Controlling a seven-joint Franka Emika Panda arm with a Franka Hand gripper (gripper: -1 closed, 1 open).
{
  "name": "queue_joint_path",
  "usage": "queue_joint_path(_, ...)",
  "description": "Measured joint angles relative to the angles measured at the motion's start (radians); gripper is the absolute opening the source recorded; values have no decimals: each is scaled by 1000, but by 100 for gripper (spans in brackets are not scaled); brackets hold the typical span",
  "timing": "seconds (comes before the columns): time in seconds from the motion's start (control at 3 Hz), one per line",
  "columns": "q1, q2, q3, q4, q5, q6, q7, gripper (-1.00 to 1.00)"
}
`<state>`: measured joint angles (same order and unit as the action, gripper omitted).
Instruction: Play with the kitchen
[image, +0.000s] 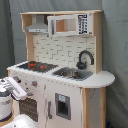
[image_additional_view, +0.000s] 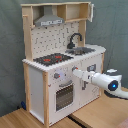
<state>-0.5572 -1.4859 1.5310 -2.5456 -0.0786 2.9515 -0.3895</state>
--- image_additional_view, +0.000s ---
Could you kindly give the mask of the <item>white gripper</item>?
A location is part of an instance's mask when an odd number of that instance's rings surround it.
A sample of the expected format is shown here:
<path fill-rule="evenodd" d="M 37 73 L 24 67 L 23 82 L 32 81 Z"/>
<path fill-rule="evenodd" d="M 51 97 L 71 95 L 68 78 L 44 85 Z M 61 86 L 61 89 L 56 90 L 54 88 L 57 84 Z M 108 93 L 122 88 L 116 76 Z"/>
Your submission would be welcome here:
<path fill-rule="evenodd" d="M 93 77 L 93 75 L 95 74 L 95 72 L 94 71 L 88 72 L 88 71 L 82 71 L 82 70 L 76 69 L 76 70 L 73 71 L 73 74 L 76 77 L 78 77 L 81 80 L 83 80 L 83 81 L 90 82 L 91 81 L 91 78 Z"/>

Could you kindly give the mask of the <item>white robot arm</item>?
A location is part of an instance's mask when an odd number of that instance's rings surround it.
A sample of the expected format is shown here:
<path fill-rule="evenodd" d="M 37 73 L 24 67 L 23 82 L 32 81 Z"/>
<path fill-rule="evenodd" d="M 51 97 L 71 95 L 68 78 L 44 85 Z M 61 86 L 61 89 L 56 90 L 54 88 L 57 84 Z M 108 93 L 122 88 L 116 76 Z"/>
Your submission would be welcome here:
<path fill-rule="evenodd" d="M 128 92 L 121 89 L 121 75 L 110 76 L 106 74 L 101 74 L 94 71 L 82 71 L 78 69 L 73 70 L 73 74 L 86 81 L 90 84 L 98 86 L 106 90 L 109 94 L 114 95 L 119 98 L 128 99 Z"/>

